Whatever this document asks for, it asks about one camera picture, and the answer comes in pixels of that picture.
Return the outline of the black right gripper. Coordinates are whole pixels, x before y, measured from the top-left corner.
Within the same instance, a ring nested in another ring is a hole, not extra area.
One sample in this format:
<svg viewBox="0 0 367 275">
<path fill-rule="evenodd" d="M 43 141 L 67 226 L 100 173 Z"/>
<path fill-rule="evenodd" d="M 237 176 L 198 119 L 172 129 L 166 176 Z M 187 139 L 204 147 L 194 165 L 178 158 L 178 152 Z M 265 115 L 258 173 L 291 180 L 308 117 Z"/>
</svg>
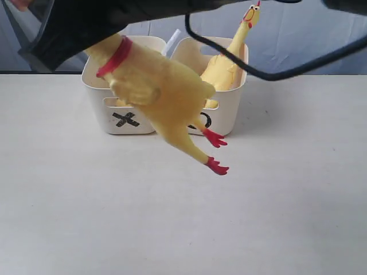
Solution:
<svg viewBox="0 0 367 275">
<path fill-rule="evenodd" d="M 41 26 L 20 56 L 36 71 L 52 72 L 131 23 L 204 11 L 206 2 L 55 0 L 31 1 L 28 9 Z"/>
</svg>

